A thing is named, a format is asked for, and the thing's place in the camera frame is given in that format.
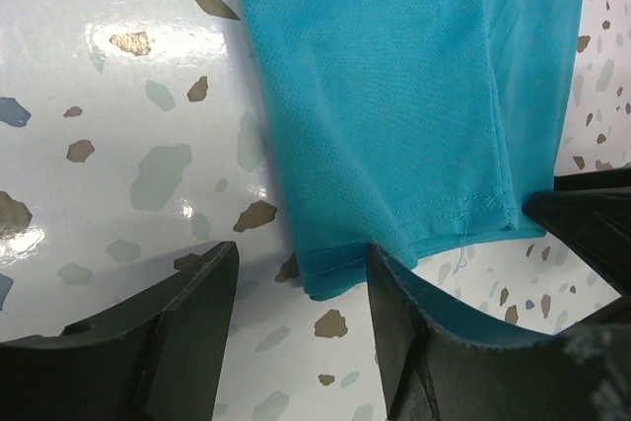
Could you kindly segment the teal t shirt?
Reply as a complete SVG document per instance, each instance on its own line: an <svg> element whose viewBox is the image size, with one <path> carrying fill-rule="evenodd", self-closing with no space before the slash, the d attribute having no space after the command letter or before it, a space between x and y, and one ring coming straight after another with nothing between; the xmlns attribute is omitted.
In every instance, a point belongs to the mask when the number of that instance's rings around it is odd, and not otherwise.
<svg viewBox="0 0 631 421"><path fill-rule="evenodd" d="M539 238L583 0L241 0L305 292Z"/></svg>

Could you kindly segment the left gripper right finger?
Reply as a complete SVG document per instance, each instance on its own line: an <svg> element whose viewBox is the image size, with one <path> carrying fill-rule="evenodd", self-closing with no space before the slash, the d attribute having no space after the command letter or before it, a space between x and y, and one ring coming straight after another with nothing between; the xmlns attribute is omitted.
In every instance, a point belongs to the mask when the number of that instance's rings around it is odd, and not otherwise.
<svg viewBox="0 0 631 421"><path fill-rule="evenodd" d="M628 299L548 335L463 303L378 246L366 270L388 419L629 418Z"/></svg>

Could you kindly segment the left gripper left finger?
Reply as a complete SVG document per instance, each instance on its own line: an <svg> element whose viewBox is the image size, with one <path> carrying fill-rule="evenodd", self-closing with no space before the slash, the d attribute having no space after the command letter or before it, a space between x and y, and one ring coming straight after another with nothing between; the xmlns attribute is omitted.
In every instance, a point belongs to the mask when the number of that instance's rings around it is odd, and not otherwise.
<svg viewBox="0 0 631 421"><path fill-rule="evenodd" d="M58 336L2 343L2 419L211 419L239 267L219 243Z"/></svg>

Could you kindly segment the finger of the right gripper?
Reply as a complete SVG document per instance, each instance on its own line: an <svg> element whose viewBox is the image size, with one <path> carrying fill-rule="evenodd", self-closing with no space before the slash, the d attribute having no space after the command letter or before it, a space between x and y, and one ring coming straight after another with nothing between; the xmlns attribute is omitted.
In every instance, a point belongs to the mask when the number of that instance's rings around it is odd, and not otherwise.
<svg viewBox="0 0 631 421"><path fill-rule="evenodd" d="M561 175L523 206L623 297L630 295L630 169Z"/></svg>

